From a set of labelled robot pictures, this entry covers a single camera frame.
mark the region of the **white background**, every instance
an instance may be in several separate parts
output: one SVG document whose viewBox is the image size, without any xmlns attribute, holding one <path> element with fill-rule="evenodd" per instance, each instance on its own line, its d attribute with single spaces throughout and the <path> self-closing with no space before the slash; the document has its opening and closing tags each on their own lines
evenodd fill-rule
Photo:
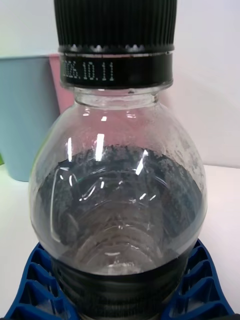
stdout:
<svg viewBox="0 0 240 320">
<path fill-rule="evenodd" d="M 163 94 L 205 164 L 240 167 L 240 0 L 178 0 Z M 0 57 L 56 53 L 53 0 L 0 0 Z"/>
</svg>

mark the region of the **black bottle cap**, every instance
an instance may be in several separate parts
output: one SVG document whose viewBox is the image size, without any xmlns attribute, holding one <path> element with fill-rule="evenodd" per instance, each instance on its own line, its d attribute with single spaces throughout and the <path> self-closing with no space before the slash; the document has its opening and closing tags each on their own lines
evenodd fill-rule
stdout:
<svg viewBox="0 0 240 320">
<path fill-rule="evenodd" d="M 61 81 L 85 88 L 170 85 L 177 0 L 54 0 Z"/>
</svg>

